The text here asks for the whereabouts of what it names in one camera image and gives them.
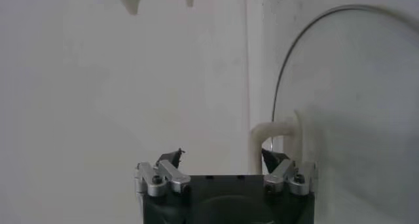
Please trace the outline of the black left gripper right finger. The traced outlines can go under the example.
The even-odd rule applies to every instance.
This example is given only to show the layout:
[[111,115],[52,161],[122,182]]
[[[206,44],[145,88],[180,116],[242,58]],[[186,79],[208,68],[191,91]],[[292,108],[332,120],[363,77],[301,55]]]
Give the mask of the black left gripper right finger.
[[278,195],[285,188],[295,196],[315,195],[316,165],[304,162],[297,165],[285,153],[262,149],[261,156],[268,170],[263,176],[264,194]]

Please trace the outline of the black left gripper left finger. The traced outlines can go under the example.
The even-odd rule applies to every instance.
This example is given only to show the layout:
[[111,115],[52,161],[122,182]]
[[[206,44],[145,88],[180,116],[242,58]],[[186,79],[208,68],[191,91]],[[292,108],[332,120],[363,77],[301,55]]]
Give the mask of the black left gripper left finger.
[[168,191],[185,195],[191,189],[191,177],[179,171],[184,150],[162,154],[152,166],[149,162],[139,162],[135,169],[134,183],[137,197],[148,195],[162,197]]

